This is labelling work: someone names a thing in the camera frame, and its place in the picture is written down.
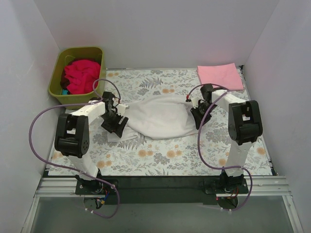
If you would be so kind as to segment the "white t shirt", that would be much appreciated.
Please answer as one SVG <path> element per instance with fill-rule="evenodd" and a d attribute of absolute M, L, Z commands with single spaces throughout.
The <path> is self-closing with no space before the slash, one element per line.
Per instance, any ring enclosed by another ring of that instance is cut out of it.
<path fill-rule="evenodd" d="M 152 140 L 171 139 L 196 134 L 192 104 L 177 94 L 157 95 L 128 103 L 128 118 L 122 137 L 107 135 L 108 142 L 121 142 L 145 136 Z"/>

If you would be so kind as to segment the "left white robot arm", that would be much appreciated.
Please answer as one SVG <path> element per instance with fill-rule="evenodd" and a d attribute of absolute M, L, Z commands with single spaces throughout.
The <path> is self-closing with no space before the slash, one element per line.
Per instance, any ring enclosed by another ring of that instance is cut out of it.
<path fill-rule="evenodd" d="M 101 119 L 101 127 L 109 133 L 122 137 L 128 118 L 125 111 L 129 109 L 121 104 L 111 92 L 104 92 L 101 98 L 91 100 L 80 109 L 61 114 L 58 118 L 54 147 L 69 158 L 78 170 L 78 179 L 87 181 L 86 187 L 92 194 L 103 190 L 103 181 L 98 179 L 99 169 L 87 153 L 90 147 L 89 127 Z"/>

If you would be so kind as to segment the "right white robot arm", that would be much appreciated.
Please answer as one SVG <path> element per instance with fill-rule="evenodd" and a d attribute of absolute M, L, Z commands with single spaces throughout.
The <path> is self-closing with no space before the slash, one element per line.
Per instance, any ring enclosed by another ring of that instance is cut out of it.
<path fill-rule="evenodd" d="M 209 168 L 220 170 L 220 188 L 233 192 L 243 179 L 246 158 L 252 145 L 263 133 L 259 104 L 255 100 L 243 100 L 231 94 L 231 90 L 214 83 L 200 84 L 187 95 L 186 102 L 192 104 L 193 115 L 198 130 L 197 147 L 202 162 Z M 209 165 L 202 156 L 200 137 L 202 127 L 211 119 L 211 111 L 221 107 L 228 113 L 228 134 L 231 139 L 229 156 L 225 167 Z"/>

